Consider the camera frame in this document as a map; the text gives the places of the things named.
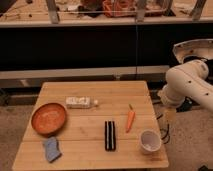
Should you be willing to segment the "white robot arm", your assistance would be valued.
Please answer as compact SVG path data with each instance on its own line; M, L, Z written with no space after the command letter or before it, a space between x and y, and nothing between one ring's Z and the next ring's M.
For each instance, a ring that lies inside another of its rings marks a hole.
M213 85L205 81L209 75L208 65L202 60L192 60L170 68L166 84L158 91L164 105L164 122L170 124L185 98L188 97L213 113Z

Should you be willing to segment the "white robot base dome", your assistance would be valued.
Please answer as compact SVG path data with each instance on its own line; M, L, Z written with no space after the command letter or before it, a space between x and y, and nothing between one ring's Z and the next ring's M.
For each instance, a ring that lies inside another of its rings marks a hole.
M177 43L173 46L173 54L180 64L191 56L213 60L213 38L193 39Z

